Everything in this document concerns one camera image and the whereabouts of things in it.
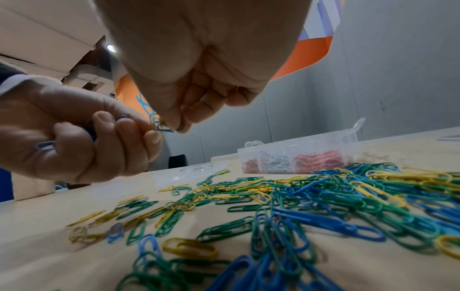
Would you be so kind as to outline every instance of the wooden table surface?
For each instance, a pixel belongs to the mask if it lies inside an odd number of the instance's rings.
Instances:
[[[360,160],[460,172],[460,142],[436,141],[436,138],[459,133],[460,128],[449,128],[364,141],[360,143]],[[214,178],[214,183],[257,176],[242,174],[238,161],[230,161],[229,169],[231,173]],[[120,177],[85,188],[59,190],[44,197],[0,203],[0,290],[114,290],[122,277],[131,271],[138,256],[137,246],[126,246],[126,239],[116,244],[106,241],[89,246],[71,244],[68,240],[70,229],[64,226],[99,210],[110,211],[118,201],[139,195],[160,202],[138,214],[177,200],[170,192],[157,193],[159,189],[152,181],[154,175],[165,171],[171,170]],[[271,179],[292,175],[264,176]],[[251,215],[251,212],[228,213],[226,208],[208,204],[186,212],[173,231],[159,242],[171,237],[195,238],[207,227]],[[146,233],[155,232],[154,224],[158,219],[147,220]],[[105,231],[113,224],[115,222],[107,222],[91,232]],[[307,235],[320,253],[317,268],[347,291],[460,290],[460,261],[442,253],[422,255],[392,240],[374,243],[318,230],[307,232]],[[233,260],[248,254],[250,238],[251,234],[247,233],[214,243],[219,258]]]

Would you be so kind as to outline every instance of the plastic storage box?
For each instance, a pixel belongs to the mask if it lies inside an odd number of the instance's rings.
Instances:
[[[238,150],[241,168],[244,173],[308,174],[353,164],[359,154],[356,133],[365,120],[361,118],[351,129],[303,138],[247,142]]]

